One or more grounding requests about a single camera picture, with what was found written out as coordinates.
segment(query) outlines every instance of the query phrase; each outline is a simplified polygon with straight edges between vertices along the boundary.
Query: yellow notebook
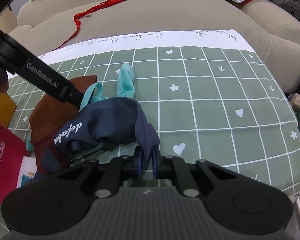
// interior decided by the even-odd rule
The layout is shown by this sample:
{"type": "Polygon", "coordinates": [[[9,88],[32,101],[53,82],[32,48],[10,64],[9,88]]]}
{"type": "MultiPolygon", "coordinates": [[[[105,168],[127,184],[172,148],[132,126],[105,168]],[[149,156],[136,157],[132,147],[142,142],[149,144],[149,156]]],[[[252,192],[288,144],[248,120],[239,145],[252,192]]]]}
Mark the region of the yellow notebook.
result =
{"type": "Polygon", "coordinates": [[[0,94],[0,124],[8,127],[16,107],[16,103],[7,93],[0,94]]]}

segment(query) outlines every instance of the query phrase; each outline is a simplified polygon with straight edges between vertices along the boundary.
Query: beige sofa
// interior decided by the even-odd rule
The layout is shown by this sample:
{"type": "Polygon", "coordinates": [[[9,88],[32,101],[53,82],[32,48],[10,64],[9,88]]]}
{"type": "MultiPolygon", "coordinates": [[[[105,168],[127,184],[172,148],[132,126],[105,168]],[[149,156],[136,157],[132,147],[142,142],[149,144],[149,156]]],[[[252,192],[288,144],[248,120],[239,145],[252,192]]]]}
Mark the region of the beige sofa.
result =
{"type": "MultiPolygon", "coordinates": [[[[40,55],[75,31],[73,16],[103,0],[34,0],[18,14],[10,35],[40,55]]],[[[69,44],[119,34],[167,30],[235,29],[260,55],[284,92],[300,82],[300,22],[267,0],[238,9],[225,0],[128,0],[81,20],[69,44]]]]}

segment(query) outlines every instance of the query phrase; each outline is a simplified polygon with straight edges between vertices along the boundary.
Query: finger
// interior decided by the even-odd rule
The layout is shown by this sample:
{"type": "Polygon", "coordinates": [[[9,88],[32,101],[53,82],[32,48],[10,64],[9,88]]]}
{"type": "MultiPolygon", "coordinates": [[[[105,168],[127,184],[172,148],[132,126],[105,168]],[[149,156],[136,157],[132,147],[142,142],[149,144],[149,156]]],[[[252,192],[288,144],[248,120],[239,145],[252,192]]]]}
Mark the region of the finger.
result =
{"type": "Polygon", "coordinates": [[[9,82],[5,82],[3,84],[0,85],[0,93],[6,93],[8,91],[9,88],[9,82]]]}

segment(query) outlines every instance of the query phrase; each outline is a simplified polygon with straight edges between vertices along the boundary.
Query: red ribbon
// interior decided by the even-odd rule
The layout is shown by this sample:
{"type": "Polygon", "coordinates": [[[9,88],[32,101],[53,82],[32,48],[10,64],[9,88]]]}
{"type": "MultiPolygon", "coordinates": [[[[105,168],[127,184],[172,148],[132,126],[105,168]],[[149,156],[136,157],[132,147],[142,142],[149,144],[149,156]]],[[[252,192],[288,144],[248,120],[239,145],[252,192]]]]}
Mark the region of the red ribbon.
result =
{"type": "Polygon", "coordinates": [[[127,1],[127,0],[107,0],[101,4],[98,4],[90,9],[88,9],[87,11],[85,12],[82,12],[82,13],[77,13],[74,17],[73,17],[73,20],[75,22],[75,25],[77,26],[77,29],[76,31],[71,35],[71,37],[69,39],[67,39],[64,43],[62,43],[59,47],[57,47],[56,49],[59,49],[61,48],[63,45],[65,45],[69,40],[71,40],[73,37],[75,37],[79,30],[80,30],[80,25],[81,25],[81,22],[79,19],[81,19],[82,17],[85,17],[87,16],[88,14],[90,13],[93,13],[95,11],[98,11],[100,9],[103,9],[103,8],[106,8],[106,7],[109,7],[109,6],[112,6],[112,5],[115,5],[117,3],[121,3],[123,1],[127,1]]]}

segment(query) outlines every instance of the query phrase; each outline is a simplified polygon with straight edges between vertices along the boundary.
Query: brown cloth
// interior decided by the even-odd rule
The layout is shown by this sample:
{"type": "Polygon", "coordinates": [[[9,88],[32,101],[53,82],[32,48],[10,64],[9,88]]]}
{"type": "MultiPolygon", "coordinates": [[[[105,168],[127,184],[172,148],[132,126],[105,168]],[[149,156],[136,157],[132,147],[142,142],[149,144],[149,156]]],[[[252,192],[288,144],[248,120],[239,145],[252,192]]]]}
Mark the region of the brown cloth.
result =
{"type": "MultiPolygon", "coordinates": [[[[80,92],[84,93],[89,86],[97,82],[97,76],[84,76],[70,79],[80,92]]],[[[61,103],[50,95],[45,95],[33,110],[29,122],[31,126],[31,144],[37,162],[37,171],[49,175],[41,165],[42,155],[47,147],[59,161],[61,169],[67,167],[67,162],[53,150],[53,137],[67,122],[75,118],[79,109],[69,102],[61,103]]]]}

